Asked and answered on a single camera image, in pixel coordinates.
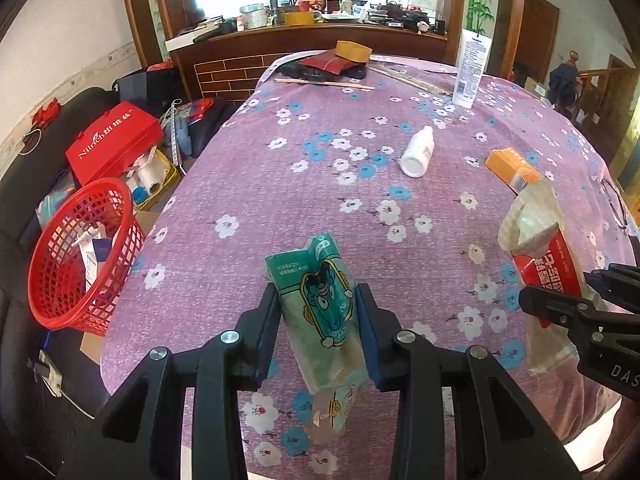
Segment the red plastic basket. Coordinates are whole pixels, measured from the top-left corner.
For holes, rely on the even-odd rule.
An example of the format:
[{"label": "red plastic basket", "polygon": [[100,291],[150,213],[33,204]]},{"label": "red plastic basket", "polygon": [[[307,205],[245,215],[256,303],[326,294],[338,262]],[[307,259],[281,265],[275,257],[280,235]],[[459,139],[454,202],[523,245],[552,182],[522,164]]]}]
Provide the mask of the red plastic basket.
[{"label": "red plastic basket", "polygon": [[[77,230],[82,232],[96,222],[104,224],[113,245],[95,283],[86,290],[84,263],[73,242]],[[126,184],[102,178],[84,186],[49,221],[33,253],[28,291],[36,320],[52,330],[70,326],[105,335],[144,241]]]}]

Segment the red box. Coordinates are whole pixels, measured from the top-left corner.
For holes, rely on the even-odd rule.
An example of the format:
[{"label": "red box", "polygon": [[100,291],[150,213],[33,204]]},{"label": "red box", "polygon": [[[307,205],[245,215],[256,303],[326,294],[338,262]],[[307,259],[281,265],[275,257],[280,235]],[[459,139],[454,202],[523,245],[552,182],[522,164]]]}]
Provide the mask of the red box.
[{"label": "red box", "polygon": [[119,176],[161,139],[158,120],[124,101],[81,132],[66,150],[66,158],[84,186],[98,178]]}]

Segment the green snack package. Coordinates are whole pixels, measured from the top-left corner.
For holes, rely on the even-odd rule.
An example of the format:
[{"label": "green snack package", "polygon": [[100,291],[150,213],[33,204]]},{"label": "green snack package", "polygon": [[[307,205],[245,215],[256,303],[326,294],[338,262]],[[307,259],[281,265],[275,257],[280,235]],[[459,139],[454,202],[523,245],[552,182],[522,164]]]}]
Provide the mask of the green snack package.
[{"label": "green snack package", "polygon": [[344,432],[367,367],[358,333],[354,283],[329,234],[303,249],[264,259],[264,275],[278,289],[289,341],[314,396],[310,427],[316,444]]}]

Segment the white wall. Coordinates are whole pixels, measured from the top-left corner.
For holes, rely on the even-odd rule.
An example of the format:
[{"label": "white wall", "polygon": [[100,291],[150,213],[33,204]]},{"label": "white wall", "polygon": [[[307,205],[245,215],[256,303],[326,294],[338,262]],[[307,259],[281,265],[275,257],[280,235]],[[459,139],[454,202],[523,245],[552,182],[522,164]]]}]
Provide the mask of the white wall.
[{"label": "white wall", "polygon": [[0,142],[60,83],[131,41],[124,0],[28,0],[0,42]]},{"label": "white wall", "polygon": [[609,0],[547,0],[560,9],[558,36],[549,72],[566,61],[569,51],[580,55],[578,69],[606,68],[609,55],[635,66],[625,47],[628,41]]}]

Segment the floral tablecloth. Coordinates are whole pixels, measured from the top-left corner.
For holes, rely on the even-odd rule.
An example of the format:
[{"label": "floral tablecloth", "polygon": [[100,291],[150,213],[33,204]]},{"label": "floral tablecloth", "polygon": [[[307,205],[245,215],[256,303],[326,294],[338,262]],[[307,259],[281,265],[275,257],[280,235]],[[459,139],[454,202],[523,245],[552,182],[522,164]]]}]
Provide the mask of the floral tablecloth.
[{"label": "floral tablecloth", "polygon": [[[396,61],[387,65],[453,88],[451,74]],[[265,256],[330,232],[353,279],[369,283],[402,326],[445,348],[486,346],[558,435],[575,436],[616,396],[578,374],[574,358],[543,374],[527,370],[520,284],[496,240],[514,193],[484,162],[512,146],[553,181],[568,242],[591,270],[634,262],[627,234],[637,230],[630,217],[626,231],[616,224],[603,160],[565,118],[503,80],[484,77],[471,110],[385,75],[370,72],[363,83],[375,89],[268,80],[224,125],[127,280],[102,356],[107,388],[154,346],[179,352],[232,328],[260,300]],[[398,159],[427,124],[434,155],[427,174],[410,179]],[[345,436],[326,446],[303,430],[310,398],[281,326],[270,377],[239,396],[248,469],[280,480],[386,478],[397,395],[365,384]]]}]

